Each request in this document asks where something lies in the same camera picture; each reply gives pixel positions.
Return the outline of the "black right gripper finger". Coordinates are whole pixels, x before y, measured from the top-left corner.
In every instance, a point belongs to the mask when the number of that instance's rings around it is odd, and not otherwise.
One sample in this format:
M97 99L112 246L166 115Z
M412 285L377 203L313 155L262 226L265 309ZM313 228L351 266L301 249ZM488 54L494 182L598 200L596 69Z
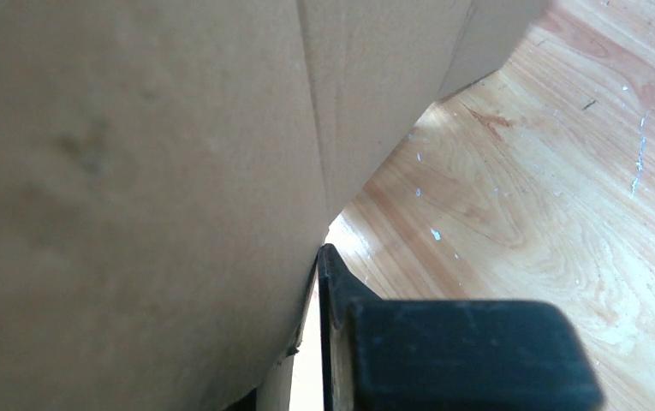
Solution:
M327 410L599 410L574 326L523 300L388 300L331 244L316 258Z

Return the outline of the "cardboard box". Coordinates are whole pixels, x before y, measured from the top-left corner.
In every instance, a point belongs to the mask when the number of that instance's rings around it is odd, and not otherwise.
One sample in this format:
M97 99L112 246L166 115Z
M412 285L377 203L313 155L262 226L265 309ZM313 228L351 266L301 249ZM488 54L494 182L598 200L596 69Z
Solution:
M0 1L0 410L289 408L328 229L545 1Z

